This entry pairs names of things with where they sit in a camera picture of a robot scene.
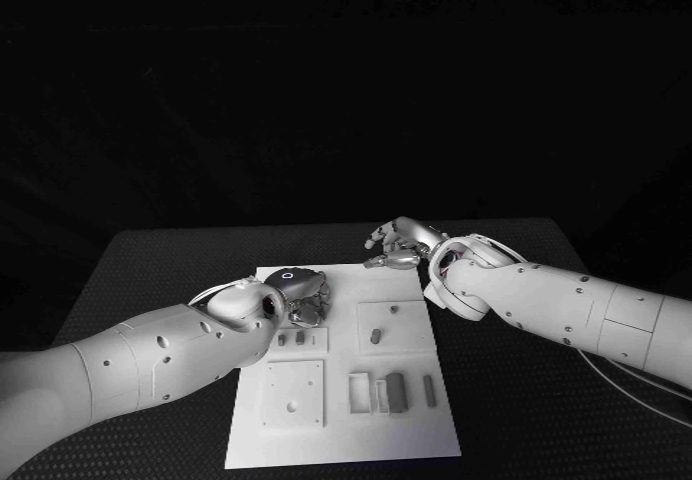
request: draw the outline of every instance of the white platform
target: white platform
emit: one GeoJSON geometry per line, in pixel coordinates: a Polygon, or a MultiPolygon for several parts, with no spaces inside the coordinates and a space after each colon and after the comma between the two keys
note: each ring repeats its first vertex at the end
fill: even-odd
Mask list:
{"type": "MultiPolygon", "coordinates": [[[[281,268],[284,267],[259,267],[256,278],[264,280],[281,268]]],[[[416,270],[365,269],[362,264],[307,265],[304,268],[321,270],[327,274],[331,288],[331,309],[327,320],[320,325],[327,329],[327,354],[316,354],[307,351],[311,349],[305,349],[305,354],[301,355],[292,348],[291,351],[284,350],[285,353],[281,353],[285,347],[278,347],[274,341],[262,360],[241,370],[225,468],[460,456],[434,339],[422,339],[425,341],[416,342],[412,349],[406,346],[405,353],[399,350],[396,353],[390,351],[379,355],[378,351],[372,351],[369,347],[367,354],[360,353],[357,305],[389,302],[388,309],[390,302],[424,301],[416,270]],[[422,350],[415,351],[421,345],[424,345],[422,350]],[[303,405],[313,405],[313,402],[318,405],[313,397],[314,392],[294,391],[295,398],[303,398],[303,401],[295,402],[288,401],[285,397],[291,395],[290,392],[284,392],[281,398],[268,396],[269,363],[307,364],[310,361],[314,366],[314,362],[320,360],[323,365],[320,380],[324,386],[323,412],[321,417],[316,416],[314,419],[321,418],[321,427],[320,422],[311,420],[314,426],[310,428],[307,423],[304,428],[300,425],[288,427],[281,424],[275,428],[267,428],[268,426],[262,425],[265,423],[262,416],[267,416],[271,405],[277,408],[274,418],[284,419],[292,419],[291,414],[298,413],[303,405]],[[403,374],[409,410],[405,413],[378,415],[375,381],[383,379],[392,372],[403,374]],[[369,374],[372,414],[349,413],[350,373],[369,374]],[[428,408],[425,402],[424,375],[432,376],[435,408],[428,408]]],[[[366,307],[366,310],[372,309],[378,310],[379,307],[372,305],[366,307]]],[[[373,322],[372,314],[367,315],[363,321],[373,322]]],[[[405,321],[414,321],[412,317],[406,317],[405,321]]],[[[415,330],[431,332],[427,309],[421,310],[418,321],[421,323],[414,325],[415,330]]],[[[292,326],[285,323],[281,328],[291,329],[292,326]]],[[[382,345],[386,350],[385,335],[386,331],[382,335],[382,345]]],[[[308,338],[310,330],[305,330],[305,341],[308,338]]],[[[301,384],[304,374],[298,370],[303,367],[294,367],[298,365],[285,366],[284,364],[278,368],[287,368],[290,374],[300,378],[301,384]]]]}

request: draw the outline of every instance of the dark table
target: dark table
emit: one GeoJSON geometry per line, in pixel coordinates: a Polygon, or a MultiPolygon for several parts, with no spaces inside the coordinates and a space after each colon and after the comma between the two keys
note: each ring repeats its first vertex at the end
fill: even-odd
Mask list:
{"type": "MultiPolygon", "coordinates": [[[[450,235],[480,233],[529,261],[584,273],[555,222],[543,218],[435,221],[450,235]]],[[[53,346],[143,312],[186,303],[258,266],[359,263],[378,224],[324,224],[119,233],[53,346]]],[[[422,285],[427,272],[418,267],[422,285]]],[[[692,478],[692,430],[636,404],[578,352],[428,303],[461,457],[223,470],[239,371],[166,406],[112,418],[47,448],[20,479],[216,478],[692,478]]],[[[682,400],[597,365],[651,405],[689,417],[682,400]]]]}

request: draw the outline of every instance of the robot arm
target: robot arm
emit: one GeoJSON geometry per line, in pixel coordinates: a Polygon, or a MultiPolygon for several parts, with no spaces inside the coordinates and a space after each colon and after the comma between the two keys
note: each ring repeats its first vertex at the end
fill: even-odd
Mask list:
{"type": "Polygon", "coordinates": [[[267,353],[284,318],[316,326],[321,272],[282,269],[207,290],[78,342],[0,365],[0,479],[89,425],[184,397],[267,353]]]}
{"type": "MultiPolygon", "coordinates": [[[[386,239],[388,225],[367,248],[386,239]]],[[[392,253],[365,262],[367,268],[412,268],[427,258],[425,297],[441,308],[473,321],[491,308],[512,327],[692,389],[692,302],[527,262],[480,235],[442,236],[421,249],[408,233],[399,235],[403,248],[389,248],[392,253]]]]}

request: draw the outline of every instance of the black background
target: black background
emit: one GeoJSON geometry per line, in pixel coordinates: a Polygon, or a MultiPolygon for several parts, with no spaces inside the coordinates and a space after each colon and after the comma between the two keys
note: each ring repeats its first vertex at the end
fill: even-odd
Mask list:
{"type": "Polygon", "coordinates": [[[3,24],[3,349],[125,229],[545,216],[595,276],[690,298],[682,4],[258,5],[3,24]]]}

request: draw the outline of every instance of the robotic hand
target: robotic hand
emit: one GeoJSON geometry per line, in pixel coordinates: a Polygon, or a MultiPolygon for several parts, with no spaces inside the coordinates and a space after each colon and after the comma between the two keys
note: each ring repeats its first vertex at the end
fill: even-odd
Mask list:
{"type": "Polygon", "coordinates": [[[490,238],[450,238],[406,217],[365,247],[378,241],[385,254],[365,267],[428,259],[425,297],[461,318],[478,321],[491,308],[512,327],[692,389],[692,302],[529,262],[490,238]]]}
{"type": "Polygon", "coordinates": [[[89,425],[184,397],[267,353],[284,319],[324,320],[323,272],[284,268],[0,364],[0,479],[89,425]]]}

